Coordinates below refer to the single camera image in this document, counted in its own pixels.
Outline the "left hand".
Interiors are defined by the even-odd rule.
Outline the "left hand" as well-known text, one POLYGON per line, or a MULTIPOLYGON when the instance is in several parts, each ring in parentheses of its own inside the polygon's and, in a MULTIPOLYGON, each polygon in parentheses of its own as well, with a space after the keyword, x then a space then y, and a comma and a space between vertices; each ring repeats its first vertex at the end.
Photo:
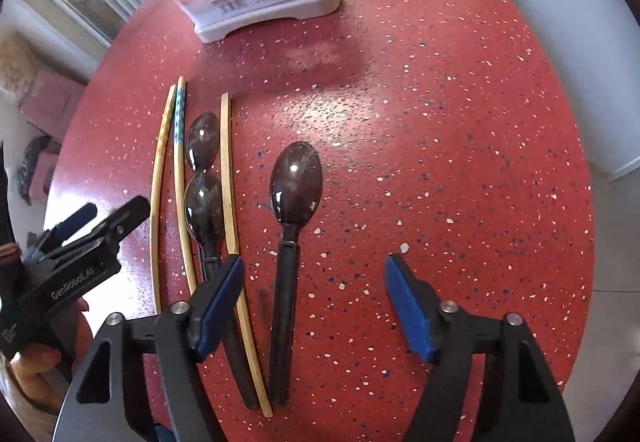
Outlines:
MULTIPOLYGON (((93 335, 85 317, 89 305, 79 298, 70 307, 75 314, 76 327, 73 333, 73 366, 85 358, 93 335)), ((62 360, 60 351, 44 344, 29 344, 8 361, 1 357, 1 394, 12 408, 26 405, 46 413, 57 413, 63 397, 47 384, 43 374, 54 370, 62 360)))

